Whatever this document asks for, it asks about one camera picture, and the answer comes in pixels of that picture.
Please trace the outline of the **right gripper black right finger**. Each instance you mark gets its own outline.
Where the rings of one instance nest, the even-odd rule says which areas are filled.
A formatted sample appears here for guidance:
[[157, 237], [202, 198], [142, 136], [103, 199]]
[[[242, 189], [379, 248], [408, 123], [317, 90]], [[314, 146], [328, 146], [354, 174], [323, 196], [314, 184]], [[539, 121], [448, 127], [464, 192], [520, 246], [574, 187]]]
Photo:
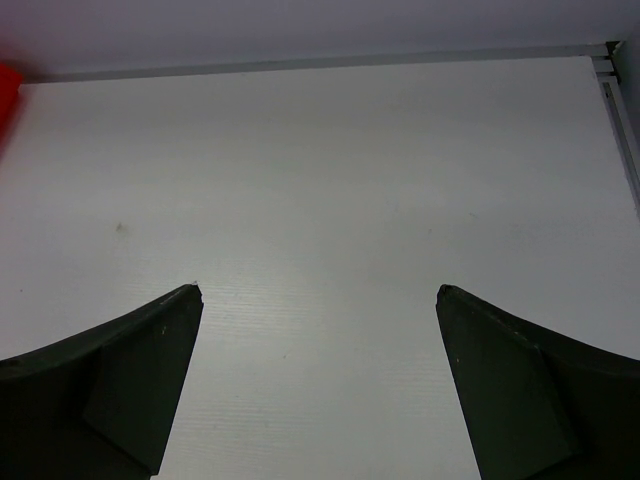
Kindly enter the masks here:
[[453, 285], [436, 313], [482, 478], [638, 478], [638, 361]]

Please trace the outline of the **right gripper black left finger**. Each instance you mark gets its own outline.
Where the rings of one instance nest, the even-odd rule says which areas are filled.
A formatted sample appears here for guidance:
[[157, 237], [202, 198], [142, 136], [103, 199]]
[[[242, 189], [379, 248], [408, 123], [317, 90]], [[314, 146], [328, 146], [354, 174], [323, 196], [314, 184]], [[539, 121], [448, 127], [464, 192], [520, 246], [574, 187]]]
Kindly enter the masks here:
[[195, 284], [1, 362], [4, 479], [159, 474], [203, 312]]

